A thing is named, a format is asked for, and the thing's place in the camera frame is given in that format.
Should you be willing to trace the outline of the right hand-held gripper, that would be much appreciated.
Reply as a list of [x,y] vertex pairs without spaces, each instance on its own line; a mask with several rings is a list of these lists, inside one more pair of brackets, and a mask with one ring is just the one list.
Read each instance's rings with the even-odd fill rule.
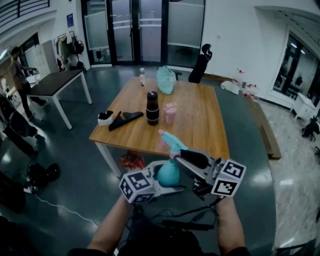
[[207,158],[194,150],[182,149],[174,161],[194,178],[193,192],[202,200],[211,195],[233,197],[247,170],[245,165],[232,159]]

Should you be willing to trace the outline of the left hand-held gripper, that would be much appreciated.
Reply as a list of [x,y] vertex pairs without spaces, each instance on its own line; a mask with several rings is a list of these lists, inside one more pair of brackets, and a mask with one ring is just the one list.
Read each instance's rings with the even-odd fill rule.
[[157,180],[158,172],[166,163],[166,160],[153,161],[144,169],[130,171],[122,175],[119,188],[128,203],[149,203],[158,197],[181,193],[187,188],[184,185],[174,187],[160,185]]

